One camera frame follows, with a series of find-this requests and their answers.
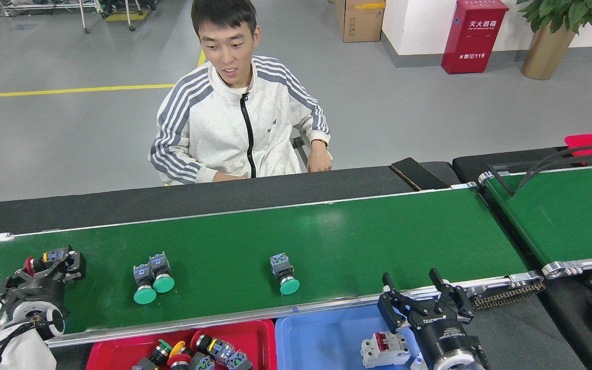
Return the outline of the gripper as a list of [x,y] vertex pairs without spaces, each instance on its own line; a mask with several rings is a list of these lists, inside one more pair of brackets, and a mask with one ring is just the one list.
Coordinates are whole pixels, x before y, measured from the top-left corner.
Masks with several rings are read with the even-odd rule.
[[456,311],[446,308],[447,299],[451,297],[462,320],[472,320],[474,307],[466,291],[461,286],[445,283],[435,268],[430,270],[429,277],[440,292],[434,309],[427,309],[403,295],[393,286],[390,274],[383,274],[381,281],[384,286],[377,307],[388,330],[396,334],[406,322],[408,313],[414,310],[414,337],[425,360],[441,360],[443,356],[459,351],[472,355],[471,340],[458,321]]
[[47,302],[59,309],[64,308],[65,283],[85,278],[85,258],[68,245],[46,252],[44,263],[47,266],[44,276],[31,276],[26,270],[19,269],[3,279],[0,304],[4,308],[15,309],[22,302]]

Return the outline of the person's left hand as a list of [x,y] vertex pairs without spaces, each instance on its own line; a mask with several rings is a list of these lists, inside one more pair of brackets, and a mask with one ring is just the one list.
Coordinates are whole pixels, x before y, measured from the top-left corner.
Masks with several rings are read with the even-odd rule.
[[331,171],[331,155],[322,141],[313,141],[311,143],[306,169],[310,173]]

